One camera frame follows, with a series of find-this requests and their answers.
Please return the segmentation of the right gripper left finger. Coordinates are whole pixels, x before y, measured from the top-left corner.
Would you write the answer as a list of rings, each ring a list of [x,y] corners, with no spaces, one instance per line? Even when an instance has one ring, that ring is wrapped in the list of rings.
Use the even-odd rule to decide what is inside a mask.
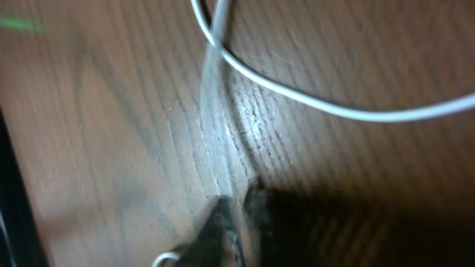
[[[238,265],[238,230],[231,204],[229,197],[216,199],[203,227],[175,263],[176,266]]]

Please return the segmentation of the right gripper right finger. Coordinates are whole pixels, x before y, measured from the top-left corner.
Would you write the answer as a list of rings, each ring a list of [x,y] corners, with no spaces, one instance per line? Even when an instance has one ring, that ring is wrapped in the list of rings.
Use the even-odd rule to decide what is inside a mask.
[[[258,235],[261,266],[319,265],[301,202],[300,196],[290,191],[249,187],[243,210]]]

